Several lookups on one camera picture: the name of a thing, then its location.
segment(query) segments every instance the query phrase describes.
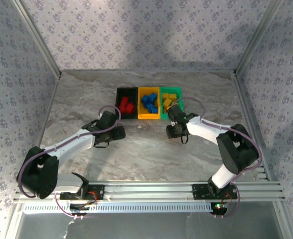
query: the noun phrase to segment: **yellow block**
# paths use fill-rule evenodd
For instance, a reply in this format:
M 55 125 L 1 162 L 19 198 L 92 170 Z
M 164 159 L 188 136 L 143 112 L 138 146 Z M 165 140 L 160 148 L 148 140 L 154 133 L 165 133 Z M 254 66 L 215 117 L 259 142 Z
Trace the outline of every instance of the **yellow block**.
M 163 102 L 163 107 L 167 108 L 172 104 L 172 100 L 167 98 L 164 102 Z
M 162 98 L 165 100 L 167 98 L 169 98 L 169 93 L 163 93 L 162 94 Z
M 177 96 L 176 94 L 169 94 L 169 98 L 173 101 L 176 101 L 177 100 Z

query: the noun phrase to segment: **wall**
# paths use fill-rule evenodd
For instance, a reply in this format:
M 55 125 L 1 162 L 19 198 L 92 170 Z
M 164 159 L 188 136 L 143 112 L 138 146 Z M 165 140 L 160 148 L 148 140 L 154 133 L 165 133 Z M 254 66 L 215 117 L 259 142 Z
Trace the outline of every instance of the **wall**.
M 293 216 L 293 0 L 284 1 L 241 80 Z
M 229 70 L 269 0 L 24 2 L 61 70 Z
M 35 145 L 55 85 L 10 1 L 0 1 L 0 235 L 17 188 L 15 177 Z

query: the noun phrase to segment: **marble surface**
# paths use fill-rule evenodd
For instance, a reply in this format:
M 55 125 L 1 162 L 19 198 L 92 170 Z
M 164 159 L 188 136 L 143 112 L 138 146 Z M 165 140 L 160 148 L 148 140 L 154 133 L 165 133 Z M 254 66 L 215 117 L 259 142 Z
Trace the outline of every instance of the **marble surface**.
M 205 118 L 222 124 L 243 123 L 241 107 L 228 74 L 153 72 L 63 73 L 42 146 L 71 136 L 94 120 L 104 105 L 114 105 L 117 87 L 180 86 L 184 96 L 203 102 Z M 184 101 L 186 113 L 202 113 L 197 102 Z M 218 147 L 196 136 L 189 143 L 168 139 L 167 119 L 122 120 L 126 138 L 106 149 L 88 149 L 67 161 L 62 173 L 77 172 L 89 180 L 206 181 L 221 166 Z M 240 180 L 253 181 L 257 173 Z

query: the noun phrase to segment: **white vent strip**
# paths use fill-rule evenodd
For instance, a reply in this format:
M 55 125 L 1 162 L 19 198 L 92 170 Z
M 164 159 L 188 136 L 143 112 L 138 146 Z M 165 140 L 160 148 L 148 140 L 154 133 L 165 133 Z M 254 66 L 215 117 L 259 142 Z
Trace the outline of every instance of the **white vent strip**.
M 69 211 L 69 206 L 61 205 Z M 26 203 L 23 208 L 26 214 L 61 213 L 55 204 L 41 203 L 35 206 Z M 210 203 L 99 203 L 86 213 L 183 213 L 183 212 L 212 212 Z

